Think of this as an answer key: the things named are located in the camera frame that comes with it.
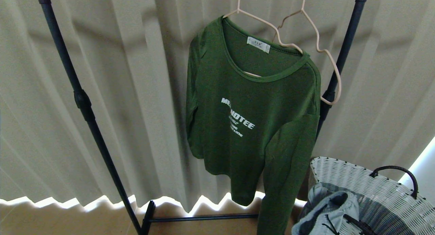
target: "curtain fold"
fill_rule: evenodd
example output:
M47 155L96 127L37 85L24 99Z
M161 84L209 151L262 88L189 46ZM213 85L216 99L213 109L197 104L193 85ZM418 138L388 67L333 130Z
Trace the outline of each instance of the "curtain fold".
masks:
M276 26L302 0L241 0ZM185 133L188 48L237 0L52 0L82 87L127 194L142 206L170 196L190 210L201 195L218 203L227 176L212 176L191 156ZM37 0L0 0L0 198L32 201L102 195L120 201L73 91ZM336 59L354 0L306 0L320 47ZM231 17L272 40L273 29ZM313 156L374 169L410 167L435 135L435 0L368 0L343 69L343 93ZM315 52L301 15L280 30L306 50L326 89L333 68ZM385 173L399 179L400 173Z

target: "woven basket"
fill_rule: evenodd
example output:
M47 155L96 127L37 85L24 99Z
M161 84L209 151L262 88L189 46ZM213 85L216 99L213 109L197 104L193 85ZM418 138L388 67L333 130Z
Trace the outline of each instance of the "woven basket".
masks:
M435 207L418 194L415 177L408 170L386 166L374 171L329 157L311 161L317 183L332 192L350 191L359 199L360 220L378 235L435 235ZM408 173L414 189L378 175L380 170L398 169ZM359 234L361 229L343 223L340 234Z

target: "clothes hanger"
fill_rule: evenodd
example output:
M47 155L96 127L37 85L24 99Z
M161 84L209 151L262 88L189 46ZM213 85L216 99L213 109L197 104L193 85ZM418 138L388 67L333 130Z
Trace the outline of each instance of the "clothes hanger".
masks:
M299 48L299 46L297 46L297 45L295 45L295 44L284 44L283 42L281 42L281 38L280 38L280 36L279 36L279 31L278 31L278 29L277 29L277 28L276 28L272 23L270 23L270 22L268 22L268 21L266 21L266 20L263 20L263 19L261 19L261 18L259 18L259 17L256 17L256 16L254 16L254 15L252 15L252 14L250 14L250 13L247 13L247 12L245 12L244 10L240 9L240 0L238 0L238 2L237 2L237 9L235 9L235 10L233 10L232 12L230 12L230 13L224 15L223 18L227 18L227 17L229 17L229 16L231 16L232 14L235 14L235 13L242 13L242 14L245 14L245 15L247 15L247 16L250 16L250 17L252 17L252 18L254 18L254 19L258 20L258 21L261 21L261 22L263 22L263 23L265 23L265 24L271 26L273 29L275 29L275 33L277 34L278 42L279 42L280 46L284 46L284 47L294 47L294 48L297 49L301 54L303 54L303 51L302 51L301 48Z
M332 66L334 67L335 75L337 76L338 91L337 91L337 96L335 97L335 99L334 99L332 102L330 102L330 101L326 100L325 98L320 97L320 100L322 100L324 103L326 103L326 104L332 106L332 105L336 104L336 103L338 102L338 100L340 100L340 96L341 96L341 94L342 94L342 79L341 79L341 77L340 77L340 73L338 72L337 65L335 64L335 61L334 61L334 59L332 58L331 53L330 53L328 50L326 50L326 49L320 50L320 48L319 48L319 39L320 39L319 31L317 30L316 25L314 25L313 21L312 21L311 18L308 16L308 14L306 13L306 11L303 9L304 6L305 6L305 0L302 1L302 8L301 8L300 10L298 10L297 12L294 12L294 13L292 13L292 14L286 16L286 17L282 20L281 25L278 26L278 29L280 29L280 28L284 25L284 21L285 21L287 18L289 18L289 17L291 17L291 16L294 16L294 15L296 15L296 14L298 14L298 13L303 13L303 15L304 15L304 16L308 19L308 21L311 23L311 26L312 26L312 27L314 28L314 30L316 31L316 36L317 36L317 41L316 41L316 50L317 50L317 52L319 52L319 53L323 53L323 52L325 52L325 53L328 55L329 60L331 60ZM281 41L279 40L279 33L278 33L278 32L276 32L275 36L278 37L278 42L281 43Z

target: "green shirt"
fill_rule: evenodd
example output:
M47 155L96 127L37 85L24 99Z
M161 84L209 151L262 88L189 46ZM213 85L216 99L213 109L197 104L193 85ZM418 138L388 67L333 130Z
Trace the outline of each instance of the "green shirt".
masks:
M209 173L230 177L232 199L241 205L252 202L264 172L258 234L284 234L309 165L319 108L320 74L306 52L249 35L222 17L192 40L191 151Z

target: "garment rack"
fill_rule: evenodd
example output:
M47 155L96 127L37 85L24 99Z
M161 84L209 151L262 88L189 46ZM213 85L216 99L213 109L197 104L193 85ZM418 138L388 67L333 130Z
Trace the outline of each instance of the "garment rack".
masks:
M352 12L351 19L349 21L348 29L346 31L345 38L340 50L340 54L337 59L337 67L341 74L344 64L346 62L347 56L349 54L352 41L355 36L356 29L364 8L364 4L367 0L355 0L355 6ZM59 25L56 21L56 16L54 15L53 7L51 6L51 0L39 0L42 6L42 11L44 12L45 19L47 20L50 33L53 37L54 44L56 45L57 51L59 53L62 64L64 65L65 71L67 73L68 79L70 80L71 86L73 88L74 100L77 107L80 109L84 120L87 122L89 129L95 139L95 143L100 150L101 156L104 159L104 163L110 172L110 176L118 189L119 195L124 203L127 213L132 220L133 226L136 229L138 235L148 235L150 226L155 222L174 222L174 221L204 221L204 220L224 220L224 219L244 219L244 218L257 218L258 214L247 214L247 215L214 215L214 216L200 216L200 217L183 217L183 218L153 218L155 203L150 201L148 208L145 213L145 217L142 221L142 226L140 226L138 219L135 216L135 212L132 209L128 201L128 196L125 192L124 186L119 178L118 172L115 165L110 157L109 150L107 149L106 143L104 142L101 131L95 121L95 115L91 108L91 101L87 96L86 92L82 89L77 74L74 70L74 66L71 62L70 55L68 54L67 47L65 46L64 39L60 33ZM337 78L333 74L329 82L328 89L323 94L323 97L328 101L333 101L335 97L335 88L337 86ZM323 122L328 115L328 112L332 106L327 105L323 101L320 103L320 120L317 127L317 136L319 135L320 129Z

